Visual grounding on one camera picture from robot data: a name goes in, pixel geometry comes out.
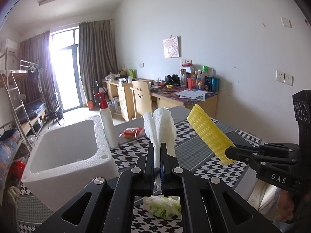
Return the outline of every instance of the red package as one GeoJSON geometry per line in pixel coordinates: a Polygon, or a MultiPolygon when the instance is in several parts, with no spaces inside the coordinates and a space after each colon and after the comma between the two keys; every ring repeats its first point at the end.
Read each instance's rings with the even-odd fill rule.
{"type": "Polygon", "coordinates": [[[136,138],[141,136],[142,134],[142,127],[135,127],[135,128],[127,128],[125,131],[123,131],[119,137],[124,137],[124,138],[136,138]]]}
{"type": "Polygon", "coordinates": [[[21,179],[24,169],[26,167],[26,164],[22,161],[15,161],[12,163],[8,176],[13,176],[15,178],[21,179]]]}

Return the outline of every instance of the anime girl drawing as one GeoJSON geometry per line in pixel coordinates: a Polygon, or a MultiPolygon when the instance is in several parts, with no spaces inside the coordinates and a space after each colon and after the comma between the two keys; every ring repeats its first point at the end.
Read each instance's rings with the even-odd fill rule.
{"type": "Polygon", "coordinates": [[[165,39],[163,40],[163,44],[164,44],[164,57],[165,58],[179,57],[177,37],[170,37],[168,39],[165,39]]]}

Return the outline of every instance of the glass door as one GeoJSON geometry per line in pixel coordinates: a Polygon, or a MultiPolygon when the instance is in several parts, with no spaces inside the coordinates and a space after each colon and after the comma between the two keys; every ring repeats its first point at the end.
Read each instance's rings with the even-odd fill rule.
{"type": "Polygon", "coordinates": [[[80,88],[78,31],[71,29],[52,35],[52,65],[64,112],[83,106],[80,88]]]}

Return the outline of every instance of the curtain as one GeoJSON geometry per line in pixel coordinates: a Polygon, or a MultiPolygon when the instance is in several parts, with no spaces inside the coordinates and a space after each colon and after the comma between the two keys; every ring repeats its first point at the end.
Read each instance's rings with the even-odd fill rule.
{"type": "MultiPolygon", "coordinates": [[[[42,91],[44,99],[47,102],[48,109],[51,109],[51,99],[55,94],[53,82],[53,71],[50,57],[50,31],[34,36],[24,42],[21,42],[19,49],[19,59],[34,63],[39,62],[43,68],[42,91]]],[[[33,83],[29,78],[21,81],[21,93],[26,95],[25,103],[30,103],[40,99],[42,95],[39,92],[38,84],[33,83]]]]}
{"type": "Polygon", "coordinates": [[[79,60],[83,89],[90,101],[95,81],[101,83],[110,72],[118,72],[110,20],[79,24],[79,60]]]}

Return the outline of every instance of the yellow mesh sleeve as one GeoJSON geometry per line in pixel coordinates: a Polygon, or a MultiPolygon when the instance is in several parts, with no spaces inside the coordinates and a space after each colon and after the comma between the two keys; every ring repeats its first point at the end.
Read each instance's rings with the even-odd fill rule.
{"type": "Polygon", "coordinates": [[[199,106],[195,105],[187,117],[188,122],[206,143],[206,145],[215,153],[215,155],[225,165],[234,164],[235,160],[228,159],[225,151],[230,146],[235,145],[232,141],[216,126],[210,117],[199,106]]]}

